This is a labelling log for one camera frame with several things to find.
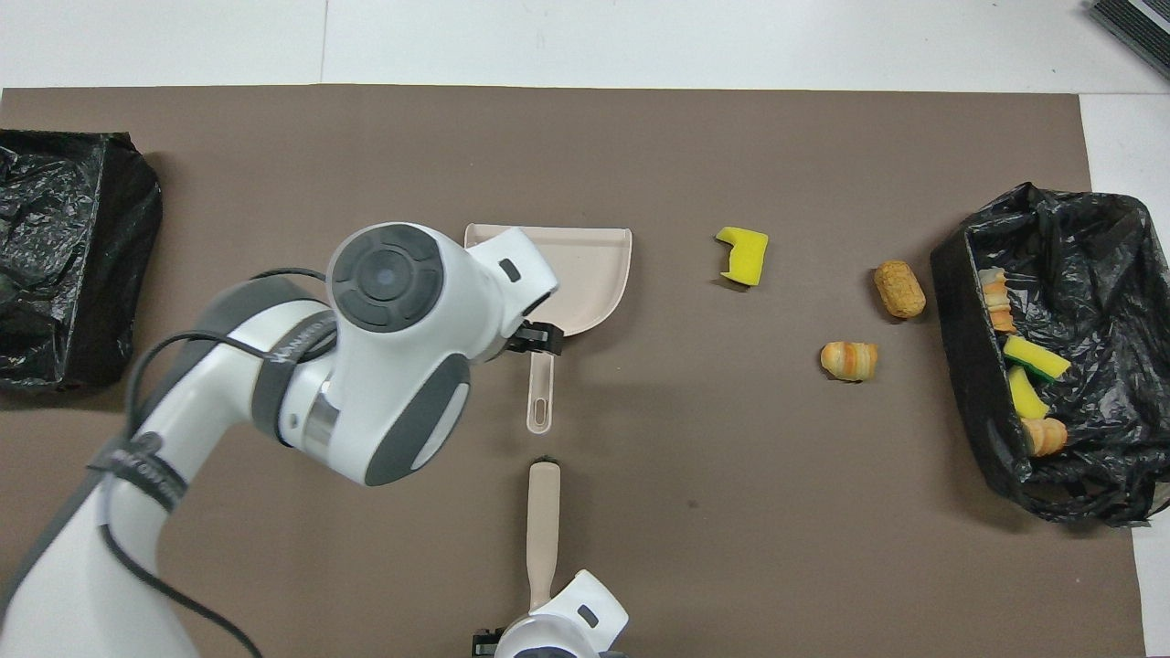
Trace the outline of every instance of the white table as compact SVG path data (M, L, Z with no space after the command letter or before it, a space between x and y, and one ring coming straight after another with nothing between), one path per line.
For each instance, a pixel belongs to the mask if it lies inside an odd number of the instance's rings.
M349 82L1079 94L1170 240L1170 83L1079 0L0 0L0 90ZM1134 553L1170 654L1170 519Z

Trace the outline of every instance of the brush handle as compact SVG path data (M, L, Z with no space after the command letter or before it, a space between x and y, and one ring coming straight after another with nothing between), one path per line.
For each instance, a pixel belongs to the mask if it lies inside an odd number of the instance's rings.
M534 610L552 596L560 533L560 467L538 461L528 471L528 585Z

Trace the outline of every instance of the dustpan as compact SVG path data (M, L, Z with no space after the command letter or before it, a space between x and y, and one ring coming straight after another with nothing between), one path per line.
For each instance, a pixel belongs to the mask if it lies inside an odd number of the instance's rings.
M469 224L463 246L473 247L512 228L497 224ZM560 281L555 295L529 316L549 322L565 336L597 327L618 308L629 277L633 234L628 228L559 228L522 226ZM543 434L552 427L552 373L555 357L532 352L528 382L528 429Z

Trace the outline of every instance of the brown mat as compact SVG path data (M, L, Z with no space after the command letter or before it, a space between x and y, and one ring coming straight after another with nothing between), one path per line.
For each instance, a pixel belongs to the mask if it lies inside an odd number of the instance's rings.
M526 601L525 474L544 453L564 464L557 587L593 570L634 657L1143 653L1129 533L990 493L932 306L892 322L869 283L904 259L929 295L929 249L1017 183L1088 190L1073 96L6 90L0 119L129 130L158 169L139 349L260 269L323 268L367 224L633 229L625 301L559 361L551 436L524 429L518 356L473 373L432 466L379 489L229 433L161 571L270 656L466 656ZM771 235L758 288L718 280L724 225ZM830 381L831 340L879 343L876 379ZM0 576L118 426L119 396L0 414ZM239 654L183 619L207 656Z

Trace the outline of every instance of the black plastic bag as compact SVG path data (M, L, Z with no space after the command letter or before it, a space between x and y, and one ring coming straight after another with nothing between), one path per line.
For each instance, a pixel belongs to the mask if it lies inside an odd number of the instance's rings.
M161 215L129 135L0 130L0 388L122 377Z
M1170 480L1170 272L1141 201L1026 183L930 258L951 384L991 486L1037 516L1142 525ZM1072 362L1037 392L1068 427L1028 457L978 269L1004 268L1021 336Z

